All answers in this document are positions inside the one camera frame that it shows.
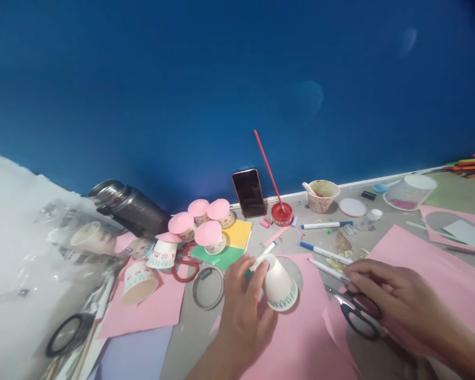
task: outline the purple paper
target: purple paper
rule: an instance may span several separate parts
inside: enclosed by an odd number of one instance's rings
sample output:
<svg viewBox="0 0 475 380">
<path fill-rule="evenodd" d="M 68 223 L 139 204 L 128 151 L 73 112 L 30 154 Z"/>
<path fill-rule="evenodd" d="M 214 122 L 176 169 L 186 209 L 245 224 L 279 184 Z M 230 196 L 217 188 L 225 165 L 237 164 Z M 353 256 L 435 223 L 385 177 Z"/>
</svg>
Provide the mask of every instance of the purple paper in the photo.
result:
<svg viewBox="0 0 475 380">
<path fill-rule="evenodd" d="M 88 380 L 158 380 L 174 326 L 109 339 Z"/>
</svg>

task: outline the blue wall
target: blue wall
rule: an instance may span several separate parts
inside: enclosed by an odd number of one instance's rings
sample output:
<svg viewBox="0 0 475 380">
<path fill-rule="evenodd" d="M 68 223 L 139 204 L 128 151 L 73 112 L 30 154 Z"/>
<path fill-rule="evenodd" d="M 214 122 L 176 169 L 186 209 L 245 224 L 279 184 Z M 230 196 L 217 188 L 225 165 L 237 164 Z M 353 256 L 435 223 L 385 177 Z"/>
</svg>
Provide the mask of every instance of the blue wall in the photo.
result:
<svg viewBox="0 0 475 380">
<path fill-rule="evenodd" d="M 469 1 L 0 1 L 0 154 L 179 211 L 475 153 Z"/>
</svg>

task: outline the thermos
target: thermos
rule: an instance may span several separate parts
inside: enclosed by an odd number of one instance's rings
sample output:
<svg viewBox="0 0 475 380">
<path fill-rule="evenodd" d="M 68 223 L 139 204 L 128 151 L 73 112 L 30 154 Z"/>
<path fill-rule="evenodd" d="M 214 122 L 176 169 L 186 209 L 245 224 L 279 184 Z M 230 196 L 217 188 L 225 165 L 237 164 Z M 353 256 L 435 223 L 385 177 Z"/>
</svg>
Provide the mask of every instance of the thermos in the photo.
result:
<svg viewBox="0 0 475 380">
<path fill-rule="evenodd" d="M 137 237 L 167 232 L 170 215 L 132 186 L 108 179 L 95 186 L 88 198 L 99 213 L 111 216 Z"/>
</svg>

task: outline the red paintbrush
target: red paintbrush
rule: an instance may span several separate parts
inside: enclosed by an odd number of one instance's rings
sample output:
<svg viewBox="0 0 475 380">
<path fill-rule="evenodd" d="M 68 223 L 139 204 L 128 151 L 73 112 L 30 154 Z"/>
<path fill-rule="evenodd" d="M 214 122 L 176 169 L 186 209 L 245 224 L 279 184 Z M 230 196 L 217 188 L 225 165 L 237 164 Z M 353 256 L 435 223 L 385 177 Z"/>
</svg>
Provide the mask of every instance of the red paintbrush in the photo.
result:
<svg viewBox="0 0 475 380">
<path fill-rule="evenodd" d="M 285 212 L 285 208 L 283 208 L 283 203 L 281 203 L 280 193 L 278 192 L 278 188 L 276 187 L 276 182 L 274 181 L 273 174 L 271 173 L 271 168 L 269 167 L 269 164 L 268 164 L 268 159 L 266 158 L 265 153 L 264 153 L 264 148 L 262 148 L 262 144 L 260 143 L 259 134 L 257 133 L 257 130 L 254 130 L 253 132 L 255 133 L 257 142 L 259 143 L 260 151 L 262 152 L 262 157 L 264 157 L 265 165 L 268 167 L 269 175 L 271 176 L 271 181 L 273 182 L 274 191 L 276 191 L 276 195 L 278 196 L 278 200 L 280 201 L 281 209 L 283 210 L 283 212 Z"/>
</svg>

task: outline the smartphone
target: smartphone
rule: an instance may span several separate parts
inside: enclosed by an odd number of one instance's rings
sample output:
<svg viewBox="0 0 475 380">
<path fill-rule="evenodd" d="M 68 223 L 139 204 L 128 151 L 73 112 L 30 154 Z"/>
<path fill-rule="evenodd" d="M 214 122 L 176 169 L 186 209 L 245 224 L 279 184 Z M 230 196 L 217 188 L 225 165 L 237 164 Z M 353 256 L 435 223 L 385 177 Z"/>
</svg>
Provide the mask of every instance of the smartphone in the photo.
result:
<svg viewBox="0 0 475 380">
<path fill-rule="evenodd" d="M 266 215 L 262 187 L 257 169 L 248 169 L 232 174 L 241 211 L 245 218 Z"/>
</svg>

